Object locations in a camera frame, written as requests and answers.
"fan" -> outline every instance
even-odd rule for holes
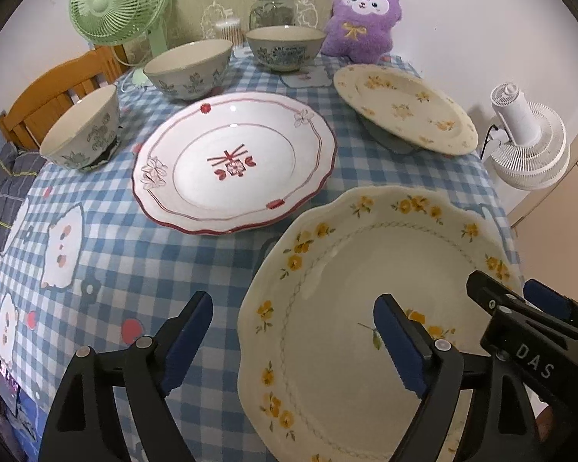
[[[95,45],[122,45],[142,33],[148,34],[152,57],[167,51],[161,15],[169,0],[71,0],[69,12],[77,32]],[[148,78],[139,67],[133,83]]]
[[[533,191],[553,185],[570,163],[570,146],[561,117],[543,104],[528,103],[513,83],[491,93],[501,126],[488,130],[482,161],[492,158],[495,171],[517,189]]]

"screw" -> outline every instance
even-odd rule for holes
[[[510,358],[510,355],[507,351],[499,349],[497,351],[497,358],[501,361],[507,361]]]
[[[143,337],[140,337],[139,339],[137,339],[137,342],[135,343],[135,345],[137,345],[137,347],[139,347],[140,349],[147,349],[148,347],[150,347],[152,345],[152,337],[148,337],[147,335],[144,335]]]
[[[445,339],[438,339],[435,341],[435,347],[440,351],[449,351],[452,348],[452,344],[447,342]]]
[[[75,353],[78,358],[85,358],[88,354],[90,354],[90,348],[87,345],[80,347]]]

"blue checkered tablecloth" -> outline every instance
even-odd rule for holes
[[[398,57],[384,59],[416,74]],[[446,157],[401,141],[398,151],[377,144],[331,86],[334,73],[344,65],[342,59],[317,57],[309,73],[288,77],[267,72],[246,54],[233,58],[223,83],[225,92],[276,92],[302,101],[335,132],[333,174],[300,211],[361,185],[443,189],[458,207],[493,217],[510,261],[518,264],[506,216],[479,157]],[[183,386],[168,396],[170,411],[197,460],[274,460],[238,398],[237,318],[254,273],[291,218],[224,236],[183,234],[147,219],[131,185],[136,151],[184,104],[170,103],[154,88],[119,85],[123,129],[114,158],[88,174],[48,163],[28,193],[28,213],[2,259],[0,305],[10,294],[18,309],[12,373],[48,412],[77,348],[86,344],[104,352],[126,347],[134,335],[154,335],[196,290],[205,290],[214,301],[214,319]],[[50,225],[78,204],[84,240],[74,282],[67,290],[43,289]],[[118,395],[117,403],[131,455],[143,462],[126,396]]]

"blue gripper pad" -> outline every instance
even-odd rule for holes
[[[165,376],[161,383],[161,390],[165,395],[182,385],[190,364],[208,331],[212,314],[212,298],[205,294],[165,357]]]
[[[394,304],[398,310],[392,310],[386,303],[385,297],[384,295],[379,296],[375,301],[373,316],[376,329],[394,362],[402,384],[406,389],[416,393],[418,398],[422,398],[428,389],[424,377],[423,355],[403,330],[399,318],[404,318],[409,325],[412,323],[396,302]]]
[[[523,295],[526,300],[550,316],[568,321],[571,307],[568,301],[552,288],[548,288],[537,280],[529,280],[524,284]]]

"green fan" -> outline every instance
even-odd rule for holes
[[[77,32],[95,45],[122,45],[143,33],[150,41],[152,57],[167,51],[161,16],[169,0],[71,0],[69,12]],[[148,82],[143,69],[133,83]]]

